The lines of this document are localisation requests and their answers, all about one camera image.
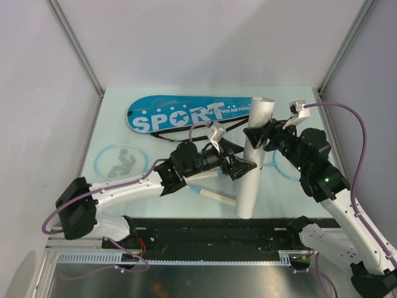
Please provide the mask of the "blue racket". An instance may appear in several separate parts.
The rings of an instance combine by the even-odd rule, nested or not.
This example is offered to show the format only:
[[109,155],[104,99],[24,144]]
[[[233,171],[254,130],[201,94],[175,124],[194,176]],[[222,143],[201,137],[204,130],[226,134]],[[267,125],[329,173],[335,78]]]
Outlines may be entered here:
[[[273,151],[272,156],[266,154],[262,168],[274,168],[279,175],[291,181],[298,181],[300,178],[300,172],[279,151]],[[192,182],[218,176],[223,176],[220,170],[206,171],[191,176],[186,181]]]
[[[101,149],[94,158],[93,169],[99,178],[112,182],[143,174],[150,169],[150,165],[148,155],[142,149],[133,145],[113,144]],[[209,181],[218,177],[201,180]],[[191,191],[213,201],[232,207],[235,206],[236,200],[234,198],[203,187],[194,186],[194,182],[196,181],[187,182],[187,188]]]

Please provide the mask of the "white cardboard shuttlecock tube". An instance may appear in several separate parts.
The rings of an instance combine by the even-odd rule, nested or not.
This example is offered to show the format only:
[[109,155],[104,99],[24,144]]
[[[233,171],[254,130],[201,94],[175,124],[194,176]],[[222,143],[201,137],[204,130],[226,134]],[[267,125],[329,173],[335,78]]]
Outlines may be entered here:
[[[272,117],[274,105],[275,101],[272,99],[265,97],[252,98],[248,128],[262,127]],[[238,179],[235,214],[241,219],[250,219],[253,216],[264,155],[264,150],[254,149],[246,137],[243,158],[255,162],[257,167]]]

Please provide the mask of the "blue sport racket bag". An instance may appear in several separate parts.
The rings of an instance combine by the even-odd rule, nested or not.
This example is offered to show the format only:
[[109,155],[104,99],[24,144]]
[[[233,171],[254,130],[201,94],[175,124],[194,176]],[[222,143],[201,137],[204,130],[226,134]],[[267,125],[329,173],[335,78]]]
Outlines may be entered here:
[[139,133],[190,127],[199,122],[225,123],[245,119],[250,97],[156,94],[144,96],[127,109],[127,123]]

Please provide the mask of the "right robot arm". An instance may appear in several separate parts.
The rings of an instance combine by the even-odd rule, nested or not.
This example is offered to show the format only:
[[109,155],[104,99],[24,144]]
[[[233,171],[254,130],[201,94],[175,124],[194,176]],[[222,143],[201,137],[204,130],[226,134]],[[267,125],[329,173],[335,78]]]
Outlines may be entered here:
[[270,119],[262,127],[245,128],[255,149],[279,151],[300,173],[304,193],[319,203],[349,239],[344,243],[306,217],[296,219],[286,233],[293,249],[307,246],[349,276],[362,297],[385,297],[396,289],[396,248],[381,235],[352,194],[343,174],[328,160],[331,145],[324,131],[307,128],[300,135],[284,120]]

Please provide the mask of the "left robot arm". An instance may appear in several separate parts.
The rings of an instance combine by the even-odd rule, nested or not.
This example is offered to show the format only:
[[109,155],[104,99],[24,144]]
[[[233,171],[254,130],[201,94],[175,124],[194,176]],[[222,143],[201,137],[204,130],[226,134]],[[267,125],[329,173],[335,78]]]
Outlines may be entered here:
[[243,147],[221,139],[218,148],[207,144],[198,150],[190,141],[180,143],[169,158],[155,161],[145,174],[111,183],[88,183],[74,179],[56,201],[64,238],[76,240],[89,234],[115,240],[124,248],[132,247],[137,233],[126,215],[107,211],[130,201],[161,197],[186,187],[186,179],[219,168],[233,181],[257,167],[253,161],[238,157]]

